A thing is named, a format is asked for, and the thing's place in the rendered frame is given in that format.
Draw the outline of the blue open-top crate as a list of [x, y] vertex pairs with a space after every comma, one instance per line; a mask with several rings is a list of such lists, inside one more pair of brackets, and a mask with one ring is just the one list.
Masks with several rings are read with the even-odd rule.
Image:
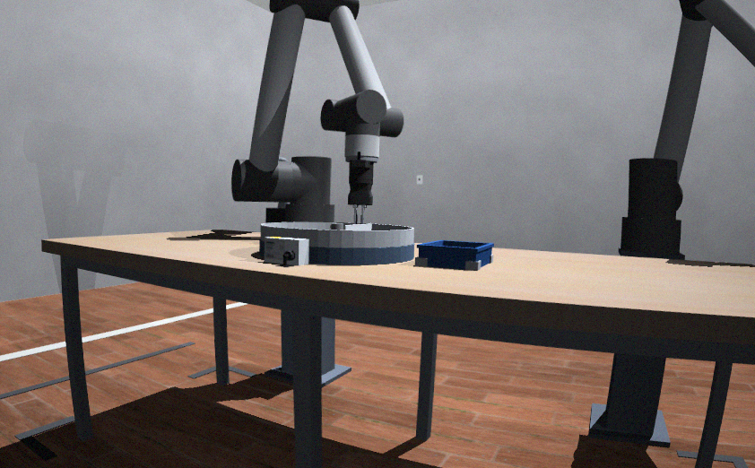
[[481, 267], [489, 264], [492, 247], [494, 243], [451, 240], [438, 240], [417, 245], [419, 257], [428, 258], [427, 266], [453, 269], [465, 269], [465, 261], [482, 260]]

